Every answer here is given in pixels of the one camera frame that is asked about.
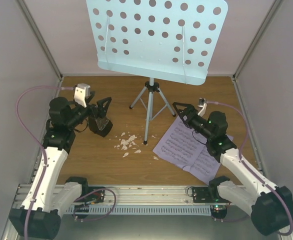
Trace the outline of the clear plastic metronome cover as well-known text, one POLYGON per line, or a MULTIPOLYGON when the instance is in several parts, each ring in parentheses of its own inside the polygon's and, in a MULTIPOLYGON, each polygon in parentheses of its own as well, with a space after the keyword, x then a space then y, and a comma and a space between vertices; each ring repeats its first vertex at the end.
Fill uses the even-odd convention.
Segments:
POLYGON ((107 124, 109 123, 109 119, 105 116, 105 117, 98 117, 95 119, 95 122, 96 122, 96 125, 97 125, 97 128, 99 131, 102 131, 106 126, 107 124))

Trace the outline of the black metronome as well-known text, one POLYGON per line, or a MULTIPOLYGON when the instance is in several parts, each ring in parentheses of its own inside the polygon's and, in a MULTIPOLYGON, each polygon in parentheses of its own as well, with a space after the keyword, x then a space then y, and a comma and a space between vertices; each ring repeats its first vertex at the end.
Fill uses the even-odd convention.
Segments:
POLYGON ((105 138, 110 133, 113 123, 107 117, 94 118, 93 116, 90 116, 88 118, 88 127, 91 132, 105 138))

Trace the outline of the sheet music pages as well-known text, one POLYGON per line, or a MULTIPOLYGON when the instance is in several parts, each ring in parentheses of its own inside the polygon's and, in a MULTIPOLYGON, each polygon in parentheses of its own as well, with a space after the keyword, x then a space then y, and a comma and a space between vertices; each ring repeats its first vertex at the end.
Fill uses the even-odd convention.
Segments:
POLYGON ((205 145, 193 137, 193 130, 187 128, 180 118, 176 118, 153 152, 159 158, 189 171, 204 148, 205 145))

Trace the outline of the light blue music stand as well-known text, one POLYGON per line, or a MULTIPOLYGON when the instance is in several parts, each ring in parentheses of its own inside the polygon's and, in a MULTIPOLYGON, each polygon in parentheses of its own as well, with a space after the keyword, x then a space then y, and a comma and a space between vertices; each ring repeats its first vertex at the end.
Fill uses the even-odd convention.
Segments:
POLYGON ((98 67, 149 79, 202 85, 229 7, 224 0, 88 0, 98 67))

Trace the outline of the sheet music page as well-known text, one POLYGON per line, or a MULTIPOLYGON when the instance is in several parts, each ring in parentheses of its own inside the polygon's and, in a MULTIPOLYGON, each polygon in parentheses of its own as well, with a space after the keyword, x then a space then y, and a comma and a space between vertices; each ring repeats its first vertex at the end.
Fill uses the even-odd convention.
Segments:
POLYGON ((220 163, 212 157, 204 146, 192 165, 182 166, 182 170, 189 172, 205 184, 209 184, 216 177, 220 163))

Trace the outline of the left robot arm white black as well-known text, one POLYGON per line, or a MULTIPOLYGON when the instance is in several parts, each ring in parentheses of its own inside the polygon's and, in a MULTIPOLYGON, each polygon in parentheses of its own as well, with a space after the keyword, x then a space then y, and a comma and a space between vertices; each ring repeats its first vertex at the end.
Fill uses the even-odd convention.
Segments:
POLYGON ((71 151, 77 126, 86 122, 94 134, 106 137, 113 124, 107 118, 111 97, 91 104, 95 93, 77 88, 72 101, 56 97, 49 103, 46 133, 40 144, 41 160, 33 183, 19 208, 13 208, 9 220, 17 233, 29 238, 53 240, 60 230, 64 213, 73 204, 76 210, 104 201, 104 187, 89 188, 85 177, 69 177, 54 195, 60 171, 71 151))

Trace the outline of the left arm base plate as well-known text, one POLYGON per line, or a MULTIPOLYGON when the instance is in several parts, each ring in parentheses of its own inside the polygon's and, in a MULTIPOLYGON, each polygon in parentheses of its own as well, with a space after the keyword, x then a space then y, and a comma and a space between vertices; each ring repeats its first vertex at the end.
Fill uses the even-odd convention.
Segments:
POLYGON ((90 203, 90 204, 100 204, 104 202, 105 199, 105 190, 99 190, 104 188, 103 186, 89 186, 88 187, 88 193, 93 192, 92 194, 90 194, 89 196, 86 197, 85 202, 86 203, 90 203))

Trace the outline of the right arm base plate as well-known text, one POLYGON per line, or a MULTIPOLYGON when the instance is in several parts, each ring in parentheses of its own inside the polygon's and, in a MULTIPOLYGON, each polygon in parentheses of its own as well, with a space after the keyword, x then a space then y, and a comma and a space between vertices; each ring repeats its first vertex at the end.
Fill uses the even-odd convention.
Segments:
POLYGON ((220 197, 216 187, 211 186, 189 186, 186 194, 192 197, 194 203, 227 204, 228 200, 220 197))

